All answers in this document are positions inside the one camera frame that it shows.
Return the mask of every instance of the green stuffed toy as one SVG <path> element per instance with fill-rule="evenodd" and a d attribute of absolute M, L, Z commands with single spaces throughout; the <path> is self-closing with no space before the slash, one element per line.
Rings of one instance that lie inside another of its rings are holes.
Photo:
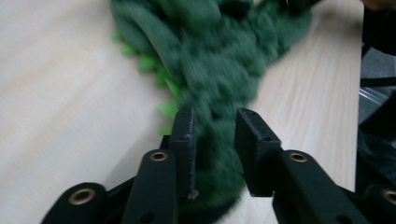
<path fill-rule="evenodd" d="M 256 97 L 265 67 L 304 36 L 310 13 L 291 16 L 276 0 L 112 0 L 111 7 L 123 40 L 149 57 L 148 68 L 150 59 L 161 62 L 178 108 L 197 115 L 199 196 L 180 202 L 179 212 L 237 200 L 245 181 L 233 148 L 236 108 Z"/>

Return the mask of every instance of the wooden table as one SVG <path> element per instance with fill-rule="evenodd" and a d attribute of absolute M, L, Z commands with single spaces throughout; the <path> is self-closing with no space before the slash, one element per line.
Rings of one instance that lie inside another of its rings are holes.
<path fill-rule="evenodd" d="M 363 8 L 328 0 L 308 36 L 274 64 L 251 107 L 283 148 L 314 156 L 353 189 Z M 39 223 L 81 182 L 108 189 L 136 174 L 171 121 L 155 76 L 136 72 L 111 35 L 109 1 L 0 3 L 0 222 Z M 276 223 L 269 199 L 244 200 L 221 223 Z"/>

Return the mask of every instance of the metal grommet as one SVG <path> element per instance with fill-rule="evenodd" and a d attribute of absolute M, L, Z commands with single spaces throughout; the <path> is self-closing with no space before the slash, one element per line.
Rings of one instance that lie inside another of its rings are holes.
<path fill-rule="evenodd" d="M 396 192 L 390 189 L 382 190 L 382 196 L 389 202 L 396 205 Z"/>
<path fill-rule="evenodd" d="M 297 162 L 306 162 L 308 161 L 308 158 L 306 156 L 304 156 L 303 154 L 300 153 L 290 153 L 289 158 L 293 161 L 297 161 Z"/>
<path fill-rule="evenodd" d="M 69 202 L 74 205 L 80 205 L 89 202 L 96 192 L 94 189 L 79 189 L 69 197 Z"/>
<path fill-rule="evenodd" d="M 168 158 L 168 154 L 164 152 L 154 152 L 149 156 L 149 158 L 152 161 L 164 161 Z"/>

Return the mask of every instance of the fuzzy green material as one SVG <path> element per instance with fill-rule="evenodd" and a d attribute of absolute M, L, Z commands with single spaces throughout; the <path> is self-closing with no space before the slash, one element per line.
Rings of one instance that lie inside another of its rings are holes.
<path fill-rule="evenodd" d="M 199 196 L 180 202 L 181 213 L 239 198 L 245 181 L 233 149 L 236 108 L 256 97 L 265 67 L 301 39 L 310 23 L 310 13 L 291 16 L 276 0 L 257 6 L 243 0 L 250 9 L 236 19 L 220 10 L 227 2 L 231 1 L 112 0 L 111 4 L 124 41 L 161 60 L 166 74 L 159 82 L 168 84 L 179 108 L 195 109 Z"/>

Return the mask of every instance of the table surface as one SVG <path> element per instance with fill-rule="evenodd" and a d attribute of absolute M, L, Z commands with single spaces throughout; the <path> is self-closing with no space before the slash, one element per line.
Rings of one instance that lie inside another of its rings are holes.
<path fill-rule="evenodd" d="M 308 36 L 261 80 L 257 111 L 285 149 L 310 153 L 354 187 L 362 4 L 314 7 Z M 109 1 L 0 3 L 0 222 L 39 223 L 82 182 L 107 189 L 134 176 L 171 98 L 122 56 Z M 276 223 L 270 199 L 243 200 L 220 223 Z"/>

